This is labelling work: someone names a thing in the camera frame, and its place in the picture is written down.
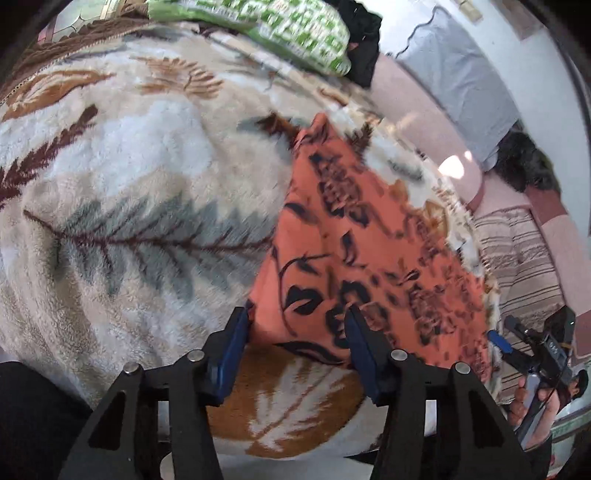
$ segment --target brown leaf print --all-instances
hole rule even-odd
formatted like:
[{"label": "brown leaf print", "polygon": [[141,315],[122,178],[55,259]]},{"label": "brown leaf print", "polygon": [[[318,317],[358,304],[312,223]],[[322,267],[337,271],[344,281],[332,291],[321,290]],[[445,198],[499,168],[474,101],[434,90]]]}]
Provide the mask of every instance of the brown leaf print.
[{"label": "brown leaf print", "polygon": [[338,103],[341,107],[346,107],[349,104],[349,101],[340,95],[337,91],[329,91],[323,88],[318,88],[318,93],[321,94],[324,98],[328,98],[333,102]]},{"label": "brown leaf print", "polygon": [[8,110],[2,121],[54,105],[73,89],[93,85],[112,76],[113,74],[101,74],[94,70],[57,70],[37,75],[8,99]]},{"label": "brown leaf print", "polygon": [[196,61],[181,59],[154,59],[136,57],[152,70],[154,81],[144,83],[139,88],[142,93],[180,92],[187,96],[197,96],[211,100],[218,96],[223,80],[216,80],[213,73],[199,66]]},{"label": "brown leaf print", "polygon": [[62,130],[51,143],[46,142],[38,149],[31,150],[21,162],[15,159],[7,170],[0,167],[0,211],[7,201],[21,194],[22,188],[34,180],[39,170],[46,168],[62,148],[74,143],[92,126],[91,120],[98,112],[95,105],[90,105],[70,128]]},{"label": "brown leaf print", "polygon": [[373,127],[365,122],[361,129],[354,130],[351,135],[346,134],[347,143],[351,146],[355,154],[363,159],[363,154],[369,148],[371,136],[374,133]]},{"label": "brown leaf print", "polygon": [[354,372],[296,357],[277,346],[249,346],[232,395],[207,413],[214,437],[250,443],[250,455],[289,458],[335,435],[363,399]]},{"label": "brown leaf print", "polygon": [[287,137],[290,148],[293,148],[296,143],[296,138],[300,133],[300,127],[292,125],[289,119],[283,118],[276,112],[272,112],[269,116],[259,120],[256,122],[256,125],[269,134],[270,137],[273,135],[284,134]]},{"label": "brown leaf print", "polygon": [[398,179],[394,184],[390,185],[389,188],[390,196],[399,203],[408,202],[408,190],[404,181]]},{"label": "brown leaf print", "polygon": [[427,200],[425,202],[425,207],[423,208],[423,213],[428,226],[437,231],[442,237],[447,237],[449,230],[445,208],[436,202]]}]

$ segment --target hand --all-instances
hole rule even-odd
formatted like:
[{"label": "hand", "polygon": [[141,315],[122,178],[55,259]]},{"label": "hand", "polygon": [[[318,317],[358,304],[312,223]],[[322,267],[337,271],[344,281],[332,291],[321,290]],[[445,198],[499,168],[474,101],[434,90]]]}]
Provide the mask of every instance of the hand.
[{"label": "hand", "polygon": [[[509,425],[511,425],[512,427],[517,427],[521,425],[521,422],[523,421],[525,414],[527,413],[527,408],[525,408],[525,405],[523,405],[523,402],[525,401],[525,398],[527,396],[527,390],[524,388],[525,377],[521,377],[518,382],[519,388],[515,390],[515,400],[513,400],[513,402],[511,402],[511,405],[509,406],[510,412],[507,417]],[[551,388],[542,388],[538,392],[538,398],[541,401],[545,401],[551,392]],[[540,419],[540,422],[538,423],[538,426],[536,427],[534,434],[531,436],[529,443],[526,445],[526,449],[536,447],[540,445],[543,441],[545,441],[546,438],[548,438],[548,435],[550,434],[550,428],[554,423],[554,419],[556,418],[559,409],[560,399],[558,397],[558,394],[554,392],[552,393],[552,397],[550,397],[548,403],[546,404],[546,409],[542,414],[542,418]]]}]

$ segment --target pink sofa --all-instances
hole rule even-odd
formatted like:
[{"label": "pink sofa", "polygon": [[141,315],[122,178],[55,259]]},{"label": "pink sofa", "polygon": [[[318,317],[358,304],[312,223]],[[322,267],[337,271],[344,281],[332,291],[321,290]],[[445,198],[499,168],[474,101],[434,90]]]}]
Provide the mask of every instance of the pink sofa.
[{"label": "pink sofa", "polygon": [[399,134],[436,164],[455,155],[464,176],[452,179],[459,196],[479,218],[500,210],[532,212],[556,268],[566,304],[577,315],[574,357],[591,356],[591,259],[573,221],[555,192],[528,188],[518,193],[495,173],[483,174],[433,98],[393,59],[380,55],[372,82],[372,99],[397,123]]}]

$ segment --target white wall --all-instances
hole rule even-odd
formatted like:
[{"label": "white wall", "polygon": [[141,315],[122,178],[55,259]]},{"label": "white wall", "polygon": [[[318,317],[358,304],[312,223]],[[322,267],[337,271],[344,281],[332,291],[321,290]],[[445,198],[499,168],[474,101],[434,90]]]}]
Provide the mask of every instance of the white wall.
[{"label": "white wall", "polygon": [[586,238],[591,165],[579,103],[562,58],[546,29],[520,41],[489,0],[472,2],[483,14],[476,25],[453,0],[363,0],[384,18],[381,46],[385,51],[396,51],[417,24],[415,20],[424,18],[435,3],[464,26],[505,82],[531,138],[554,163],[563,203]]}]

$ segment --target orange cloth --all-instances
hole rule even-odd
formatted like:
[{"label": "orange cloth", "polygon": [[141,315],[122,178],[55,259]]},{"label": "orange cloth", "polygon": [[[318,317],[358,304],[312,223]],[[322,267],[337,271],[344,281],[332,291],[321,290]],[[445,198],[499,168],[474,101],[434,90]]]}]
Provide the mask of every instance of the orange cloth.
[{"label": "orange cloth", "polygon": [[430,365],[465,361],[487,380],[484,282],[467,273],[402,181],[369,171],[324,114],[300,132],[273,246],[251,293],[251,341],[332,365],[350,359],[356,303],[392,347]]}]

